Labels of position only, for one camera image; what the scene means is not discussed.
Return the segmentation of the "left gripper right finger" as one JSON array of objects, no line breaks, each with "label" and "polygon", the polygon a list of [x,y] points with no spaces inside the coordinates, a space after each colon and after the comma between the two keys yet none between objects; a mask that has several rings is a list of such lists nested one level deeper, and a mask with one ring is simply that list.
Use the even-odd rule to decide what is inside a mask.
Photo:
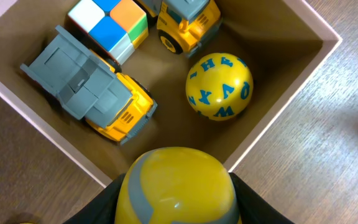
[{"label": "left gripper right finger", "polygon": [[294,224],[267,203],[235,173],[229,173],[236,192],[239,213],[243,223]]}]

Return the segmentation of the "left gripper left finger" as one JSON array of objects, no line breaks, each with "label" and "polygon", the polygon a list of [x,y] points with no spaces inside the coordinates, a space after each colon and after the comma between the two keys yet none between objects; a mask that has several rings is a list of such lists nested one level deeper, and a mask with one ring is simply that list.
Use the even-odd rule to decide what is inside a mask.
[{"label": "left gripper left finger", "polygon": [[114,224],[117,200],[124,177],[125,173],[119,175],[64,224]]}]

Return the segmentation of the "yellow grey toy truck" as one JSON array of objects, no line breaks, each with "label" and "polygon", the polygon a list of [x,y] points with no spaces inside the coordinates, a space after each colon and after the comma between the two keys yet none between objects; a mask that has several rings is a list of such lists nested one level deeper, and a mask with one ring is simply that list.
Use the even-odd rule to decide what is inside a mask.
[{"label": "yellow grey toy truck", "polygon": [[62,26],[30,64],[20,69],[78,120],[104,137],[124,144],[147,124],[157,103],[136,79],[122,73]]}]

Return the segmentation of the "yellow ball blue letters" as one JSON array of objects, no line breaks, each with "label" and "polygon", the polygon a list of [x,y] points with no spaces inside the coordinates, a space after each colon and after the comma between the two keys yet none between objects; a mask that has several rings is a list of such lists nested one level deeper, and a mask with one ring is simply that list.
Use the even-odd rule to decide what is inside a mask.
[{"label": "yellow ball blue letters", "polygon": [[246,63],[228,53],[199,59],[188,72],[186,99],[200,115],[225,121],[242,112],[252,98],[254,81]]}]

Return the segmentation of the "colourful puzzle cube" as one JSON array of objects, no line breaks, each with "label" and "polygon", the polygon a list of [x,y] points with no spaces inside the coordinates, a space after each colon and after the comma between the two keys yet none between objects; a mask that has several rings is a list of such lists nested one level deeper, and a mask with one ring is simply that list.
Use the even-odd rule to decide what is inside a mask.
[{"label": "colourful puzzle cube", "polygon": [[149,34],[147,14],[133,0],[80,0],[68,17],[119,65]]}]

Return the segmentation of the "yellow grey toy loader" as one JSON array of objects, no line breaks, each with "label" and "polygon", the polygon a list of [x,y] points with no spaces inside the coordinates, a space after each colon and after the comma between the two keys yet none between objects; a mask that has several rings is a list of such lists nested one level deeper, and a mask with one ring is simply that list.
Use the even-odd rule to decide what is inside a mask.
[{"label": "yellow grey toy loader", "polygon": [[214,0],[137,0],[158,38],[173,54],[191,57],[219,30],[223,17]]}]

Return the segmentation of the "white cardboard box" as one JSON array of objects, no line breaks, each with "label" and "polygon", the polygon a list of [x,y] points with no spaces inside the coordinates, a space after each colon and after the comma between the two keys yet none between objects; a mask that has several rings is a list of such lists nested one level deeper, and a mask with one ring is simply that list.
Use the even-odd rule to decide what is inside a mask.
[{"label": "white cardboard box", "polygon": [[[122,146],[52,106],[20,70],[68,24],[73,1],[0,1],[0,97],[102,186],[144,152],[167,146],[200,149],[233,170],[341,43],[336,31],[305,1],[219,1],[223,25],[192,58],[175,55],[157,30],[124,63],[124,73],[149,89],[158,104],[152,120]],[[248,65],[254,91],[246,110],[214,122],[198,116],[185,79],[201,57],[224,52]]]}]

